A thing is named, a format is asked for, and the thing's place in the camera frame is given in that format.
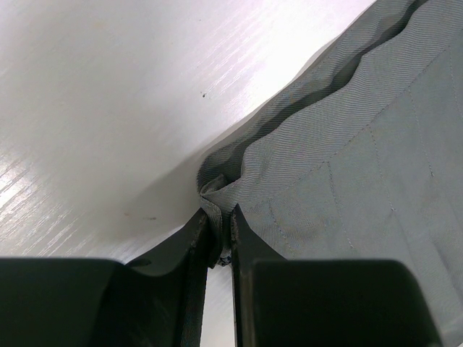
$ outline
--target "metallic surface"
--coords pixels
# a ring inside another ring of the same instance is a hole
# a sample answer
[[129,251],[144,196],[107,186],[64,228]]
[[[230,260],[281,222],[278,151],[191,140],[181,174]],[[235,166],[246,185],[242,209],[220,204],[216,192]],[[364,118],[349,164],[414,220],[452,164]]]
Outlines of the metallic surface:
[[[0,1],[0,255],[127,261],[197,210],[204,152],[373,0]],[[204,346],[233,346],[229,268]]]

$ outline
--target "garment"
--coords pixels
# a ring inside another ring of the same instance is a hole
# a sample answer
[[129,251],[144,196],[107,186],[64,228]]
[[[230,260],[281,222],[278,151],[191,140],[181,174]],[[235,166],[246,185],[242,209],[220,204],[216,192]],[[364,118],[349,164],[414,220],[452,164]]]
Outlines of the garment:
[[463,0],[379,0],[198,173],[288,259],[385,258],[463,342]]

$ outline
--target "folded fabric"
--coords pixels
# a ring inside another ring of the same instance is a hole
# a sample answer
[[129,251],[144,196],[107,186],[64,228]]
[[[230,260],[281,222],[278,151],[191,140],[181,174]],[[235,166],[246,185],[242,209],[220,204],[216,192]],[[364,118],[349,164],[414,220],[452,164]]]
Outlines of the folded fabric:
[[198,174],[288,259],[386,258],[463,342],[463,0],[380,0]]

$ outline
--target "white table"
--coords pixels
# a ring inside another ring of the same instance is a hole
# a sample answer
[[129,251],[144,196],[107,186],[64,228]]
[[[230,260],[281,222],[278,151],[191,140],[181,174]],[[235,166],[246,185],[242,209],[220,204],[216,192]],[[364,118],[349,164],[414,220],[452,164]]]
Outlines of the white table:
[[[127,261],[198,209],[204,153],[373,0],[0,1],[0,255]],[[233,346],[209,272],[204,346]]]

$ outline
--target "gray cloth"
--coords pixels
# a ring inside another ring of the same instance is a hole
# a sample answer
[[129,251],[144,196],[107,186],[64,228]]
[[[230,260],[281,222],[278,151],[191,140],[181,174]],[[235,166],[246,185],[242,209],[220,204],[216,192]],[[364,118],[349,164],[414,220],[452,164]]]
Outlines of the gray cloth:
[[380,0],[240,138],[198,189],[224,242],[239,203],[289,259],[387,258],[463,342],[463,0]]

